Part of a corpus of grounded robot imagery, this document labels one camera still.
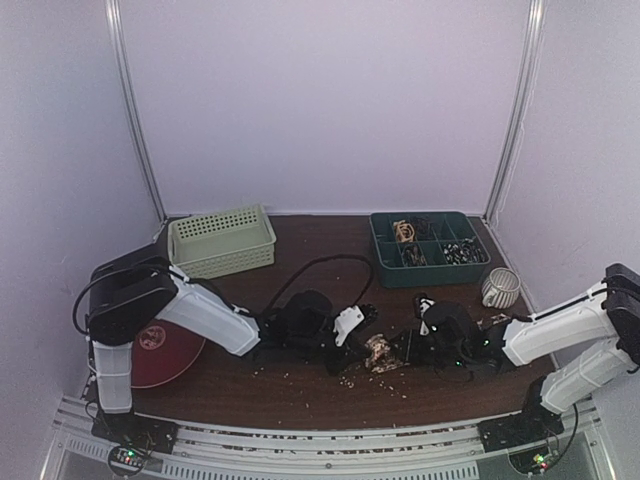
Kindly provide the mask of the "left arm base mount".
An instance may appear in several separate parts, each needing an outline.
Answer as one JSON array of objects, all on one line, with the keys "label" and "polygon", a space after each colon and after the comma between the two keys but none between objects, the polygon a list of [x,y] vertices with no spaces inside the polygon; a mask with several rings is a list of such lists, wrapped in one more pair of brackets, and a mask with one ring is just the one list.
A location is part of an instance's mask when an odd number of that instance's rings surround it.
[{"label": "left arm base mount", "polygon": [[179,430],[177,423],[141,416],[133,411],[109,414],[96,401],[94,403],[97,409],[91,414],[91,434],[113,443],[106,464],[116,477],[130,479],[156,461],[156,453],[173,452]]}]

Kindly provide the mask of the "patterned paisley necktie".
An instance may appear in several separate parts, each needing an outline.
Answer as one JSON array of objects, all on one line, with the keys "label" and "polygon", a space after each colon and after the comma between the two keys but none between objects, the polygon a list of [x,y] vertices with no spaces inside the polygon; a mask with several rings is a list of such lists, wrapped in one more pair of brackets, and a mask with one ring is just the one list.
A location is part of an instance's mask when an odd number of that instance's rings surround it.
[{"label": "patterned paisley necktie", "polygon": [[[520,318],[521,317],[519,315],[510,316],[506,314],[498,314],[480,320],[472,318],[483,328],[496,327],[501,330],[500,344],[502,347],[502,353],[505,356],[505,371],[503,373],[516,369],[516,365],[513,361],[509,360],[504,352],[504,347],[506,346],[504,334],[506,333],[506,328],[510,326],[513,321],[519,320]],[[364,361],[364,364],[369,371],[381,374],[402,367],[415,367],[410,365],[403,366],[394,359],[393,354],[391,353],[390,340],[391,339],[384,335],[379,334],[371,337],[367,341],[366,346],[369,350],[369,356]]]}]

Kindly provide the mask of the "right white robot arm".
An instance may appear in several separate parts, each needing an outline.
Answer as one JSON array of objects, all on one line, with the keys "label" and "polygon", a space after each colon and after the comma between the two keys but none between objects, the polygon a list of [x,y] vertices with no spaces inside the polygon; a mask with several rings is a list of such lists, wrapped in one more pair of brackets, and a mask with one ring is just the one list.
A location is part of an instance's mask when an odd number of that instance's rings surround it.
[{"label": "right white robot arm", "polygon": [[390,342],[410,366],[456,366],[472,374],[499,375],[559,350],[590,346],[559,370],[534,381],[527,408],[513,419],[519,440],[535,440],[560,415],[623,373],[639,369],[639,275],[621,263],[584,293],[539,313],[471,319],[451,301],[415,301],[420,326]]}]

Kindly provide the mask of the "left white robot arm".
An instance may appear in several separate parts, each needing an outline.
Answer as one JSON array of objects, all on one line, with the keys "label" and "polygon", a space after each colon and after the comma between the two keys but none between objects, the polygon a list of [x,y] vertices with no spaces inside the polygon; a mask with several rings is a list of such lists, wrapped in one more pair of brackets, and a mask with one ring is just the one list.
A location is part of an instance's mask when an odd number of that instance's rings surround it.
[{"label": "left white robot arm", "polygon": [[153,322],[175,325],[236,357],[262,349],[319,355],[336,374],[359,353],[353,335],[370,315],[360,302],[335,311],[315,290],[294,295],[281,308],[269,302],[254,312],[148,245],[96,268],[75,299],[71,321],[89,343],[106,429],[121,443],[133,444],[144,433],[142,419],[132,413],[133,349]]}]

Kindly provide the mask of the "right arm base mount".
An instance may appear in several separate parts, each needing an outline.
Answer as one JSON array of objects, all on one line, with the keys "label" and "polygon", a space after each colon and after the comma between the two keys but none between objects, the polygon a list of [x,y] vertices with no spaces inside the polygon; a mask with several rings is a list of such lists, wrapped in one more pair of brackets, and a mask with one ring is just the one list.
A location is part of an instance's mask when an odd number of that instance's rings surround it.
[{"label": "right arm base mount", "polygon": [[556,449],[559,449],[559,435],[564,432],[561,415],[547,410],[541,404],[543,382],[544,378],[540,377],[528,387],[519,413],[484,420],[477,425],[486,453],[539,441],[546,443],[546,448],[521,451],[510,458],[514,469],[525,475],[542,474],[552,466],[555,455],[549,441],[554,440]]}]

